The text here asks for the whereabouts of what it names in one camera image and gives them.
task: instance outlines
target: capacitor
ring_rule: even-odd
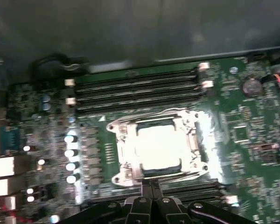
[[[70,122],[70,123],[74,123],[75,121],[76,121],[76,119],[75,119],[74,117],[70,117],[70,118],[69,118],[69,122]]]
[[[36,147],[35,146],[24,146],[23,150],[25,152],[35,152],[36,151]]]
[[[77,142],[78,140],[78,137],[75,136],[75,135],[67,135],[65,138],[64,138],[64,141],[66,143],[74,143],[74,142]]]
[[[75,183],[80,179],[80,174],[73,174],[66,178],[67,183]]]
[[[49,96],[49,95],[44,95],[43,97],[42,97],[42,102],[43,103],[47,103],[47,102],[49,102],[51,100],[51,97]]]
[[[49,109],[51,109],[51,105],[50,105],[50,104],[44,103],[44,104],[42,105],[42,110],[43,110],[43,111],[48,111]]]
[[[64,152],[64,155],[68,158],[76,156],[76,155],[78,155],[78,150],[77,149],[68,149]]]
[[[50,164],[50,160],[49,159],[40,159],[37,162],[38,165],[43,166],[43,165],[49,165]]]
[[[52,224],[58,223],[59,221],[60,221],[60,217],[59,217],[58,215],[52,215],[52,216],[50,217],[50,222],[51,222]]]
[[[73,171],[79,167],[79,162],[71,162],[66,164],[65,168],[68,171]]]

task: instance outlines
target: gray metal panel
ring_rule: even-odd
[[[276,46],[280,0],[0,0],[11,82],[52,52],[87,56],[102,72]]]

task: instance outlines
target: blue serial port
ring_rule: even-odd
[[[20,150],[20,131],[18,127],[2,126],[0,128],[0,154],[10,155]]]

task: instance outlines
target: cpu socket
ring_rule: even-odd
[[[107,125],[116,134],[120,172],[112,178],[120,186],[140,185],[158,178],[195,179],[207,172],[201,161],[196,123],[204,112],[172,108],[160,113],[122,117]]]

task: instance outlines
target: motherboard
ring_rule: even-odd
[[[29,156],[31,167],[4,196],[22,199],[23,220],[56,223],[85,204],[123,203],[157,178],[184,205],[204,200],[280,223],[280,89],[265,60],[91,74],[8,94],[2,159]]]

